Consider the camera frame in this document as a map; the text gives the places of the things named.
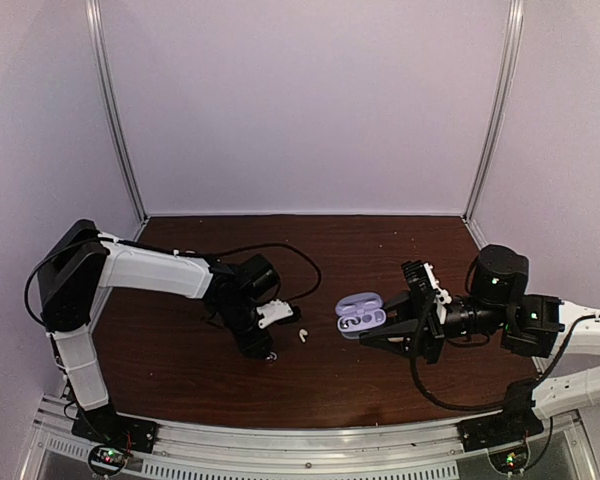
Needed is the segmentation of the purple earbud charging case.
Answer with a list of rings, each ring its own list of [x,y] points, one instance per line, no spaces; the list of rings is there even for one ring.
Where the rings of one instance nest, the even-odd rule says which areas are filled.
[[[341,316],[358,316],[361,319],[356,331],[338,331],[345,339],[356,340],[362,333],[382,326],[386,322],[386,312],[383,310],[384,301],[375,292],[362,292],[346,296],[338,301],[335,313],[338,320]]]

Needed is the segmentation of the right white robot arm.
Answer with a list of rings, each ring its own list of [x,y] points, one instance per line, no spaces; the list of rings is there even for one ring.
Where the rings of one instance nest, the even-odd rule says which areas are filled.
[[[433,405],[465,414],[500,412],[492,430],[510,442],[530,426],[531,413],[544,419],[600,402],[600,309],[527,293],[525,256],[503,245],[483,247],[468,268],[465,295],[456,297],[440,286],[427,262],[406,262],[402,273],[406,290],[384,306],[385,323],[362,332],[359,341],[407,359],[415,388]],[[445,345],[476,335],[498,335],[509,353],[549,364],[511,382],[495,402],[442,400],[425,386],[418,362],[435,364]]]

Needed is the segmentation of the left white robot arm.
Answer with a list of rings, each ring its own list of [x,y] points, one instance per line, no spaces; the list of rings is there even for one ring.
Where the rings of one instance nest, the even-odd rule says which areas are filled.
[[[30,316],[55,345],[77,404],[87,412],[86,429],[101,443],[113,444],[123,436],[124,424],[106,408],[111,399],[90,327],[101,292],[131,289],[201,301],[220,317],[242,355],[269,360],[275,356],[269,327],[294,314],[286,301],[261,299],[279,283],[273,265],[261,255],[228,264],[215,254],[121,239],[81,219],[29,274],[24,305],[32,308],[36,287],[40,311]]]

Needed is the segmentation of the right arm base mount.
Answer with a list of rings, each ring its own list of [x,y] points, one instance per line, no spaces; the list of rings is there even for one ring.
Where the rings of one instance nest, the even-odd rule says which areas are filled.
[[[489,449],[525,440],[544,431],[543,422],[534,414],[533,379],[511,383],[499,413],[461,421],[458,426],[465,452]]]

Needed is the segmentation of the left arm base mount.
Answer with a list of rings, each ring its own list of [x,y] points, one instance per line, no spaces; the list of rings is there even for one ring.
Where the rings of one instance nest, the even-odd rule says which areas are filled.
[[[140,453],[153,452],[157,431],[155,421],[121,415],[112,402],[91,410],[79,405],[71,428],[74,436]]]

